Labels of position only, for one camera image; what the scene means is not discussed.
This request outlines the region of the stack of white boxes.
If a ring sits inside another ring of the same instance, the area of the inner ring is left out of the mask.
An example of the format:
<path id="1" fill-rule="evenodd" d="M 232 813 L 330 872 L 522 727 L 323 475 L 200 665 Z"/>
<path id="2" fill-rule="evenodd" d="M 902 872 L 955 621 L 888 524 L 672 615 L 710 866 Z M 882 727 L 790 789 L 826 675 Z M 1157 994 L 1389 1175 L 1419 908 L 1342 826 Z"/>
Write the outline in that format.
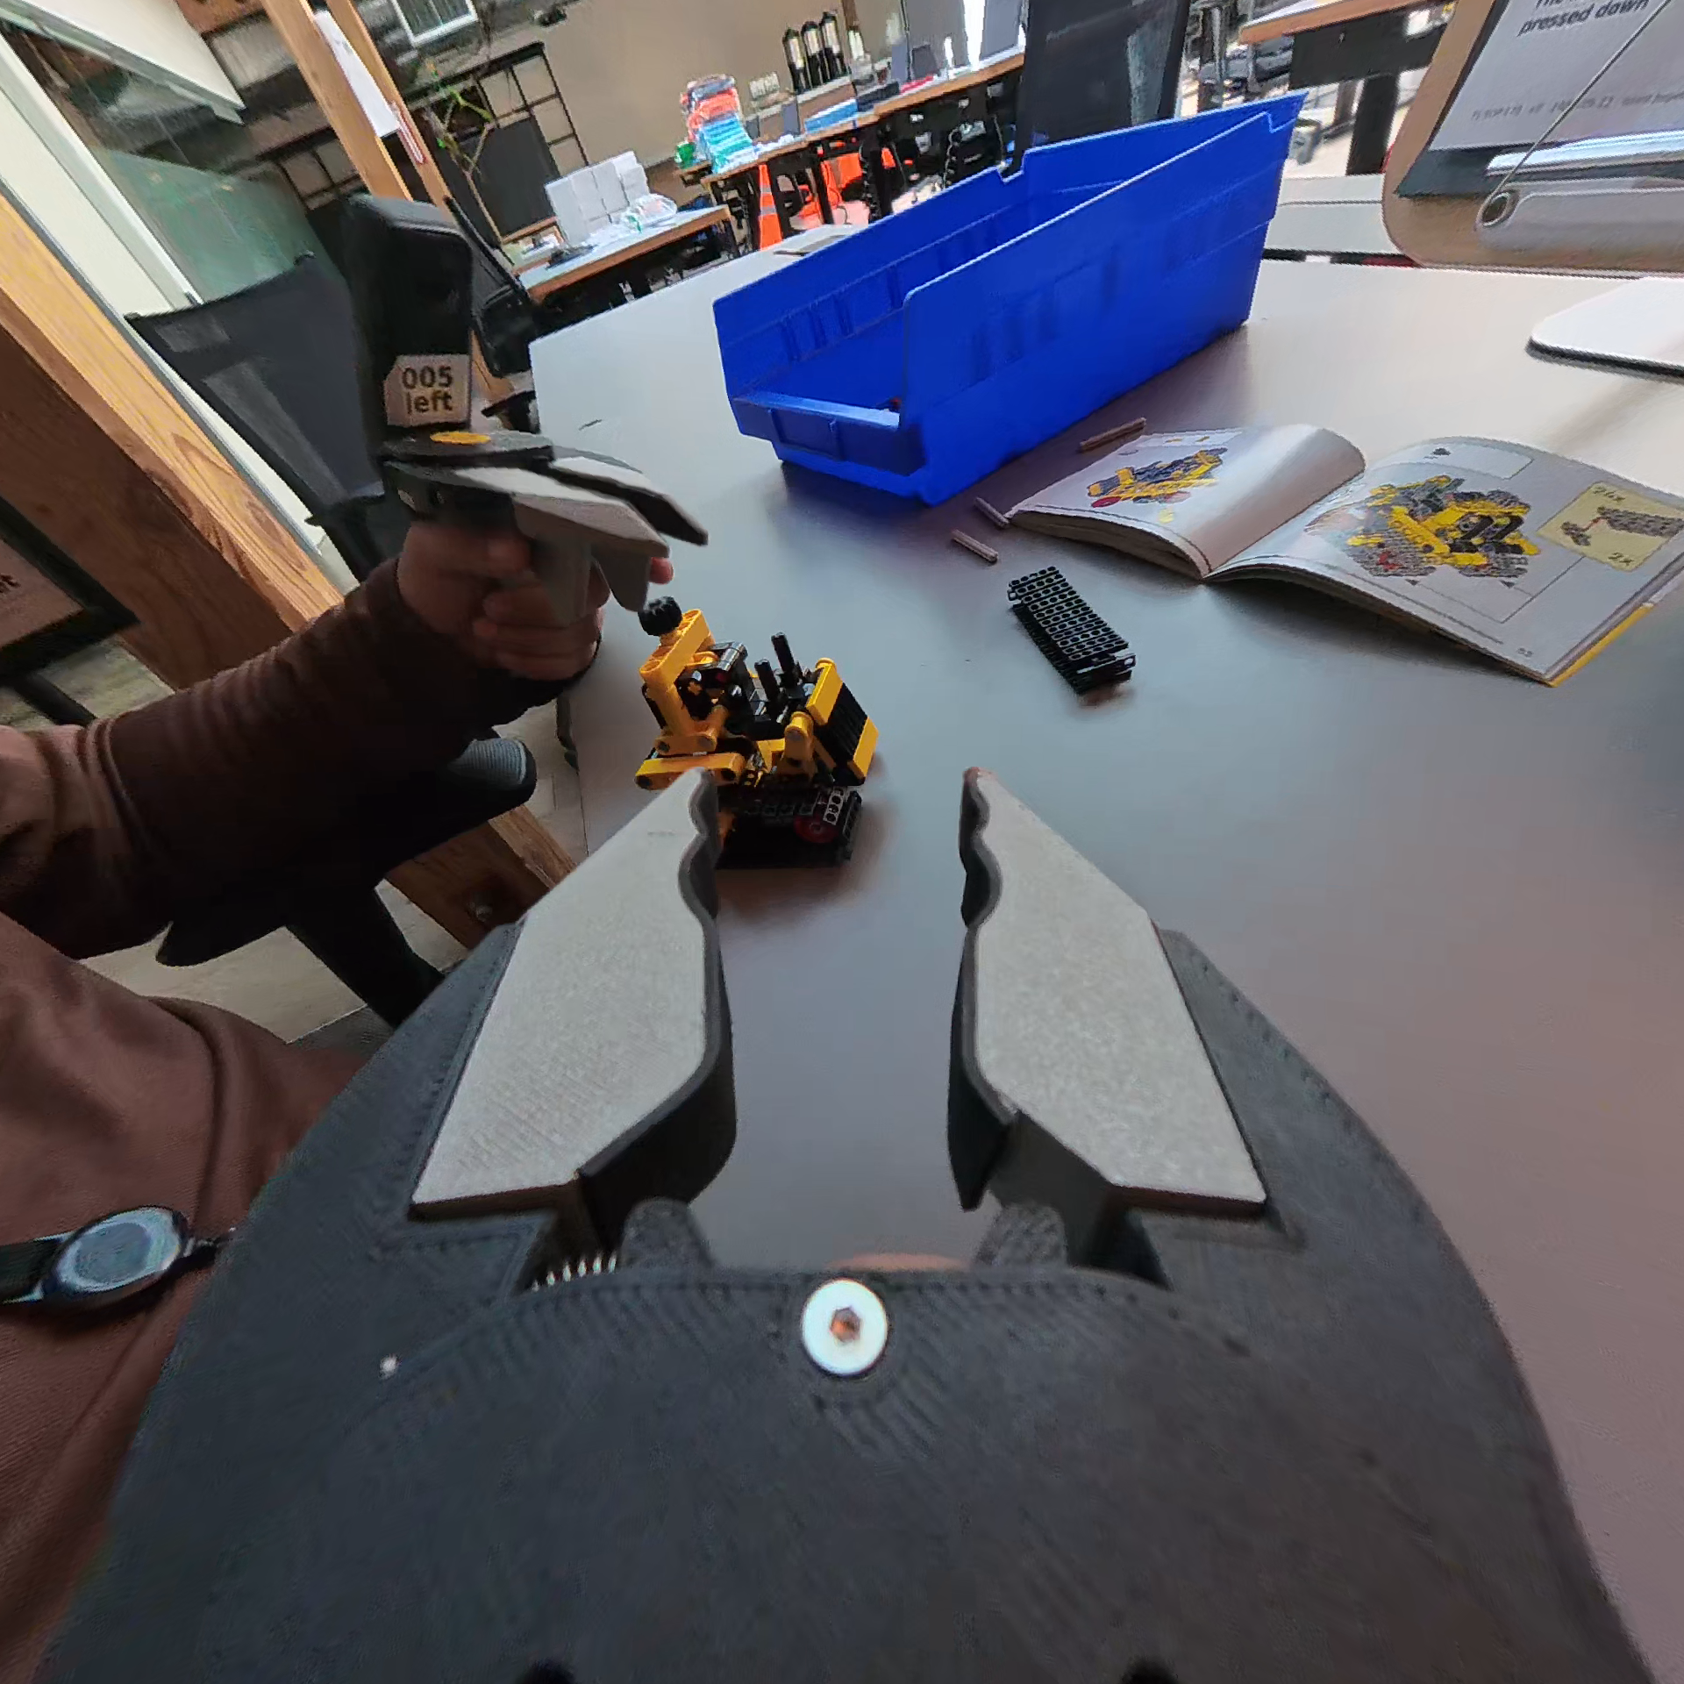
<path id="1" fill-rule="evenodd" d="M 647 197 L 647 173 L 638 153 L 624 152 L 549 179 L 543 195 L 562 245 L 580 247 L 626 224 Z"/>

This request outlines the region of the person's brown shirt torso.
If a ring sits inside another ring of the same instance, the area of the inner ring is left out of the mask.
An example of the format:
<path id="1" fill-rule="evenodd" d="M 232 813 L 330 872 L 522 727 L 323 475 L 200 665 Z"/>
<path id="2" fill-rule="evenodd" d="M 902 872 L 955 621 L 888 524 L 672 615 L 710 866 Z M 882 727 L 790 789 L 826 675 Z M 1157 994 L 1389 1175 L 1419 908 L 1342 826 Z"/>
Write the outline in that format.
<path id="1" fill-rule="evenodd" d="M 359 1069 L 222 1008 L 139 998 L 2 920 L 2 1240 L 156 1204 L 238 1223 Z M 110 1316 L 2 1314 L 2 1679 L 93 1559 L 200 1277 Z"/>

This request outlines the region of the person's left forearm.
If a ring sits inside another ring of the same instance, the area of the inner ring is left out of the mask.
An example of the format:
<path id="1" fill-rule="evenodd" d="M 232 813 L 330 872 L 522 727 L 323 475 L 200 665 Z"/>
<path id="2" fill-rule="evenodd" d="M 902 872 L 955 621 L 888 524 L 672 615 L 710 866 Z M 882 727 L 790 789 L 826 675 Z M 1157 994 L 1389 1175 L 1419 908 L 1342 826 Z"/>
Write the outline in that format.
<path id="1" fill-rule="evenodd" d="M 396 561 L 277 646 L 93 727 L 2 729 L 2 918 L 67 957 L 156 936 L 452 760 L 595 657 L 534 677 L 434 628 Z"/>

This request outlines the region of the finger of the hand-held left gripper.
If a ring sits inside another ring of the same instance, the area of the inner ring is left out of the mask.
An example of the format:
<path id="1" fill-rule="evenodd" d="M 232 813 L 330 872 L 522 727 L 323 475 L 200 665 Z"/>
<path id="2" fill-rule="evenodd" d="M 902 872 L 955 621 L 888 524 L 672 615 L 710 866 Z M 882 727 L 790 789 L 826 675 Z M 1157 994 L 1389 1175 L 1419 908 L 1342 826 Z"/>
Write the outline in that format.
<path id="1" fill-rule="evenodd" d="M 645 595 L 668 544 L 704 546 L 710 534 L 641 473 L 586 470 L 577 484 L 536 468 L 451 468 L 448 506 L 512 524 L 532 546 L 549 595 Z"/>
<path id="2" fill-rule="evenodd" d="M 645 473 L 613 456 L 576 452 L 552 440 L 499 440 L 495 493 L 645 493 Z"/>

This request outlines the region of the black mesh office chair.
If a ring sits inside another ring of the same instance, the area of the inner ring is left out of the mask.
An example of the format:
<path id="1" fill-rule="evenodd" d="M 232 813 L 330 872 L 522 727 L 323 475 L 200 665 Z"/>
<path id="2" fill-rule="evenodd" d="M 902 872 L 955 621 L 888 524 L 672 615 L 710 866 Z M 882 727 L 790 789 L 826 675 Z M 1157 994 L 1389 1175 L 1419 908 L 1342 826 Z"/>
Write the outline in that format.
<path id="1" fill-rule="evenodd" d="M 346 278 L 306 254 L 222 301 L 131 324 L 301 497 L 354 580 L 369 580 L 388 557 L 371 512 L 392 496 L 369 447 Z M 318 887 L 233 887 L 175 918 L 158 960 L 188 966 L 286 929 L 380 1020 L 399 1024 L 434 994 L 441 968 L 410 947 L 386 908 L 380 867 L 514 810 L 534 789 L 528 747 L 466 747 L 402 783 Z"/>

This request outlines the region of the blue plastic bin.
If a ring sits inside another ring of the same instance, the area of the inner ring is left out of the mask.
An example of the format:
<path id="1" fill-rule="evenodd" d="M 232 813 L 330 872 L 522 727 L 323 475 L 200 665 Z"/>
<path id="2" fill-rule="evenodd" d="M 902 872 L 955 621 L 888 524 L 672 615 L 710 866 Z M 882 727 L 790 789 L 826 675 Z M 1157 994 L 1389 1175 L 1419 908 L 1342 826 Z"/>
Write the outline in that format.
<path id="1" fill-rule="evenodd" d="M 1250 313 L 1301 94 L 1048 142 L 715 303 L 734 421 L 946 502 Z"/>

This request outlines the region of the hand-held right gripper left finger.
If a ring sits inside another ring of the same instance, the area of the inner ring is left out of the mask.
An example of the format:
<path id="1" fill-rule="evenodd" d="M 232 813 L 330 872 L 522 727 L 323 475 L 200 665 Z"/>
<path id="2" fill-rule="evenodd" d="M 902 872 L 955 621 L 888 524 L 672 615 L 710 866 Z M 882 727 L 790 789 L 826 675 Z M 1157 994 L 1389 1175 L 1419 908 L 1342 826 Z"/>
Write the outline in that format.
<path id="1" fill-rule="evenodd" d="M 683 771 L 519 923 L 411 1190 L 418 1217 L 549 1211 L 620 1235 L 736 1139 L 716 787 Z"/>

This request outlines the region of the person's left hand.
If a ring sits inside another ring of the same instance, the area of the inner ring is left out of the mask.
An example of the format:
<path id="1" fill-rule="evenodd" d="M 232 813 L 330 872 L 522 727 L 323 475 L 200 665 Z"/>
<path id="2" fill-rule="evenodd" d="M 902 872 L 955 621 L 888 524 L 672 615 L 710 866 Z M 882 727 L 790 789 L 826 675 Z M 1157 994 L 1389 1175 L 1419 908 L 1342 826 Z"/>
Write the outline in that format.
<path id="1" fill-rule="evenodd" d="M 524 535 L 445 518 L 410 526 L 394 582 L 406 607 L 473 664 L 536 682 L 568 682 L 595 664 L 611 600 L 592 571 L 586 610 L 560 615 Z"/>

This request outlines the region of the colourful stack of packets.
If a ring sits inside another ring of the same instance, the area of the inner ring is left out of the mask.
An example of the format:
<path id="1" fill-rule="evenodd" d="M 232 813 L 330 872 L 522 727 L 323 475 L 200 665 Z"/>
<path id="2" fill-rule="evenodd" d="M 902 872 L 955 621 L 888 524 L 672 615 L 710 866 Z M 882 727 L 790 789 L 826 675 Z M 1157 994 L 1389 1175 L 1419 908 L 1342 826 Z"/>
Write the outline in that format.
<path id="1" fill-rule="evenodd" d="M 754 153 L 756 138 L 749 134 L 739 84 L 731 75 L 691 79 L 681 106 L 696 164 L 722 170 Z"/>

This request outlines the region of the black lego track strip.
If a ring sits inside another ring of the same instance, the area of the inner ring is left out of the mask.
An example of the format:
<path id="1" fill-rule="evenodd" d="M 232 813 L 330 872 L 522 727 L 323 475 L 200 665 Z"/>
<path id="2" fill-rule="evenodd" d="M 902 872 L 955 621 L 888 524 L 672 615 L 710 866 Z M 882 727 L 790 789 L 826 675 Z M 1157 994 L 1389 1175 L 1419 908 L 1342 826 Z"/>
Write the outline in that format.
<path id="1" fill-rule="evenodd" d="M 1089 695 L 1134 677 L 1136 654 L 1051 564 L 1009 582 L 1009 605 L 1063 682 Z"/>

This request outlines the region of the silver monitor stand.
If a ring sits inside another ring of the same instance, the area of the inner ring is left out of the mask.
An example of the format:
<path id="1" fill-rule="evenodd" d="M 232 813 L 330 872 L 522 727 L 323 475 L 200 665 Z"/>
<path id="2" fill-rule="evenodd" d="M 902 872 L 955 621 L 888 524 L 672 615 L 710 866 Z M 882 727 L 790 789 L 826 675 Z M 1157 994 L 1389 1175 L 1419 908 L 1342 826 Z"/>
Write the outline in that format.
<path id="1" fill-rule="evenodd" d="M 1609 271 L 1613 288 L 1532 324 L 1537 355 L 1681 375 L 1681 129 L 1537 142 L 1487 164 L 1484 254 Z"/>

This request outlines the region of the lego instruction booklet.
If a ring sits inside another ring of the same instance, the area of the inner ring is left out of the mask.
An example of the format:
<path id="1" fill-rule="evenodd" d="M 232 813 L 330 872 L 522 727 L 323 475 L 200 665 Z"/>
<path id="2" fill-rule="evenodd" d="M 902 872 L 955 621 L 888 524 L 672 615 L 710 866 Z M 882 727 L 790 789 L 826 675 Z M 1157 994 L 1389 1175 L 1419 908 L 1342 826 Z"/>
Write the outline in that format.
<path id="1" fill-rule="evenodd" d="M 1368 466 L 1291 422 L 1146 432 L 1005 521 L 1201 582 L 1297 582 L 1560 684 L 1681 582 L 1681 497 L 1438 434 Z"/>

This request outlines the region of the wooden rimmed sign board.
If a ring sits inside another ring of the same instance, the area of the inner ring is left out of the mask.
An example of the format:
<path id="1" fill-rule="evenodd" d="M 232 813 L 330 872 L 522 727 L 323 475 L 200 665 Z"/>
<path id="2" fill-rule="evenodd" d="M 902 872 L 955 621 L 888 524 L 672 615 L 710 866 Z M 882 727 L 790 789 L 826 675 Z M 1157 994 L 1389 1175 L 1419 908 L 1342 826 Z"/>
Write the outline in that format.
<path id="1" fill-rule="evenodd" d="M 1675 128 L 1679 2 L 1457 2 L 1386 164 L 1386 231 L 1419 265 L 1563 271 L 1481 253 L 1487 164 L 1537 142 Z"/>

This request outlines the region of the yellow lego bulldozer model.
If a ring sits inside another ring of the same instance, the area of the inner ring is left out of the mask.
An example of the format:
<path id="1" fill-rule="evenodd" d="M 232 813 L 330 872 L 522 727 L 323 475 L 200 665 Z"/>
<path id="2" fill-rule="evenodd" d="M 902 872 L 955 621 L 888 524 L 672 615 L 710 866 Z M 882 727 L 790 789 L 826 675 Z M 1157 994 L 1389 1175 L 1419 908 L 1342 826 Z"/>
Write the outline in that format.
<path id="1" fill-rule="evenodd" d="M 696 769 L 716 787 L 722 867 L 834 867 L 852 855 L 879 729 L 834 662 L 802 664 L 784 634 L 773 662 L 715 640 L 704 615 L 650 599 L 641 665 L 660 727 L 636 781 L 661 791 Z"/>

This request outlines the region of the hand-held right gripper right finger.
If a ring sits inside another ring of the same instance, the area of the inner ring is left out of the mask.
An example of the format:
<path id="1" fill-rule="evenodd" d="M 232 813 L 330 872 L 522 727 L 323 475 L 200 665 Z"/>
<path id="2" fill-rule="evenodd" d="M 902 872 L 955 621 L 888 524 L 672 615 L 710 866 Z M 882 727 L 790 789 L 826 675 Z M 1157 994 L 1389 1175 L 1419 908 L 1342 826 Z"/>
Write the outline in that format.
<path id="1" fill-rule="evenodd" d="M 959 1208 L 1054 1210 L 1074 1259 L 1105 1259 L 1134 1211 L 1261 1217 L 1261 1169 L 1149 914 L 983 766 L 962 775 L 958 853 Z"/>

